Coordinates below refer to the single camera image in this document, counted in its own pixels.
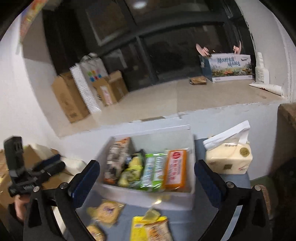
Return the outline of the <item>left hand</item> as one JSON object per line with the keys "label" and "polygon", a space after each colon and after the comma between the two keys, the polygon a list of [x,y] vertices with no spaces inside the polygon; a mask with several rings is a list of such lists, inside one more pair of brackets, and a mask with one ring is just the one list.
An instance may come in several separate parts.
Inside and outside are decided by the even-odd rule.
{"label": "left hand", "polygon": [[24,222],[26,217],[26,205],[30,202],[30,196],[25,195],[16,195],[15,196],[15,211],[18,220]]}

